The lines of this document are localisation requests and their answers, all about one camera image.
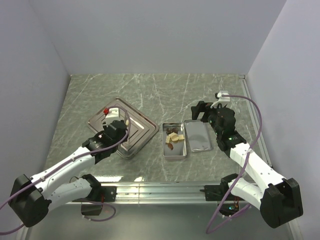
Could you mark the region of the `dark round chocolate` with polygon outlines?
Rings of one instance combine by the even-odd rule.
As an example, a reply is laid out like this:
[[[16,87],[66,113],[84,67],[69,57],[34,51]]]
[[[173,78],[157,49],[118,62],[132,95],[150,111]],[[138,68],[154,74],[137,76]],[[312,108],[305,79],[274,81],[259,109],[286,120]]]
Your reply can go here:
[[[172,128],[172,132],[178,134],[179,130],[177,127]]]

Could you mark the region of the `white round chocolate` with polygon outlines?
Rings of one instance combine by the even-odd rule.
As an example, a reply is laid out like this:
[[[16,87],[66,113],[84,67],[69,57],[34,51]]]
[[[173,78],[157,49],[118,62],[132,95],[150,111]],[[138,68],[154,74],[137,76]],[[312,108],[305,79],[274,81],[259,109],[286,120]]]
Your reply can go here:
[[[179,140],[179,135],[175,132],[172,132],[166,137],[165,143],[169,144],[171,142],[177,142],[178,140]]]

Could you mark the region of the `brown oval chocolate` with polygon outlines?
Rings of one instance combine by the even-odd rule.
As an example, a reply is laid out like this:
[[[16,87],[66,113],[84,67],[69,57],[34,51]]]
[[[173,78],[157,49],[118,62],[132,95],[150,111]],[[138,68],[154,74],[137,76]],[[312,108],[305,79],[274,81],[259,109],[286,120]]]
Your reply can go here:
[[[173,150],[173,149],[174,149],[174,146],[173,146],[171,143],[168,143],[167,146],[168,146],[168,148],[169,148],[170,150]]]

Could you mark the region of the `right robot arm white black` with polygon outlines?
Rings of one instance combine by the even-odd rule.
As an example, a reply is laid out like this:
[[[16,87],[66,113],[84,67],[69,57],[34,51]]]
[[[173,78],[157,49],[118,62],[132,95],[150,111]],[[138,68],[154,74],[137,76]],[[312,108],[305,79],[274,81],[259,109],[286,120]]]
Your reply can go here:
[[[220,202],[238,197],[256,207],[271,228],[277,228],[303,215],[303,204],[299,183],[294,178],[285,178],[277,173],[252,149],[236,130],[235,112],[220,102],[199,101],[191,107],[191,117],[209,123],[216,135],[219,149],[241,166],[254,183],[246,181],[242,174],[223,177],[219,190],[203,192],[219,197]]]

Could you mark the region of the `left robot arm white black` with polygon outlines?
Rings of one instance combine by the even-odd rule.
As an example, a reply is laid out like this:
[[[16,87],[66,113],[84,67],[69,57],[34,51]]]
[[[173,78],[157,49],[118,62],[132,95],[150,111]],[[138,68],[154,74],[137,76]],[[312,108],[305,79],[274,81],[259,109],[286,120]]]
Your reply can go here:
[[[114,120],[85,140],[70,156],[31,177],[25,174],[13,183],[8,205],[25,227],[33,227],[57,207],[78,199],[95,201],[101,184],[91,174],[75,183],[67,181],[82,170],[98,164],[115,153],[128,140],[130,121]]]

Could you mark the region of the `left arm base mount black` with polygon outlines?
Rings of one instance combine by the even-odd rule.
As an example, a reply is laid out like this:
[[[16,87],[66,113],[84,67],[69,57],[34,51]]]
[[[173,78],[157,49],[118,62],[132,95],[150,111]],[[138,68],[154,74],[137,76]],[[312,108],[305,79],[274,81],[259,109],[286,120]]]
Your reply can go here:
[[[84,219],[91,222],[105,222],[111,220],[116,215],[116,208],[111,205],[116,200],[116,186],[102,186],[102,184],[91,174],[85,174],[82,177],[73,176],[69,183],[76,185],[80,180],[86,180],[91,187],[89,195],[85,198],[77,199],[75,202],[90,203],[92,205],[81,205],[81,215]],[[104,219],[94,219],[92,216],[99,216],[103,208],[108,207],[113,213]]]

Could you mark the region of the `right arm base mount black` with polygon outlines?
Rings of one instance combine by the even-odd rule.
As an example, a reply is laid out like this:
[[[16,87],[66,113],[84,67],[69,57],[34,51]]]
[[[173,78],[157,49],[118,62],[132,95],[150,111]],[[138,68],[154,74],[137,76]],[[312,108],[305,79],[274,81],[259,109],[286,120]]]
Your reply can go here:
[[[225,195],[225,192],[220,185],[205,185],[203,189],[200,189],[199,191],[204,193],[204,197],[207,202],[216,201],[218,205]],[[239,197],[230,193],[220,208],[219,213],[222,216],[227,217],[236,214],[240,210],[239,200]]]

